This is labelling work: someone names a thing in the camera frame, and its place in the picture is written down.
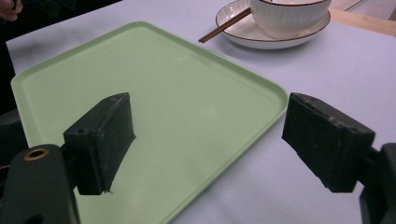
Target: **green tray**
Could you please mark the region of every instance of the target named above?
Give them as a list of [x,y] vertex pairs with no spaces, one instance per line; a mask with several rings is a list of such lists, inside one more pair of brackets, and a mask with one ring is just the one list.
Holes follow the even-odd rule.
[[109,95],[131,95],[136,139],[112,192],[80,196],[82,223],[166,223],[284,113],[275,83],[145,22],[133,22],[12,80],[29,146]]

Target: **ceramic bowl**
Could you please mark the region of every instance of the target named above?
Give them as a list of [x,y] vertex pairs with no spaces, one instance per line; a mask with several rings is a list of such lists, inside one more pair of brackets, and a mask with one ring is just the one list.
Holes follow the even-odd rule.
[[[232,19],[247,7],[250,7],[249,0],[237,0],[224,6],[216,16],[217,26]],[[222,34],[235,44],[254,49],[286,49],[301,45],[318,36],[327,27],[331,20],[330,12],[327,11],[324,17],[309,29],[299,33],[294,38],[272,38],[268,36],[262,28],[253,20],[252,15],[246,16],[241,21],[227,28]]]
[[332,0],[250,0],[253,19],[273,38],[294,38],[318,23]]

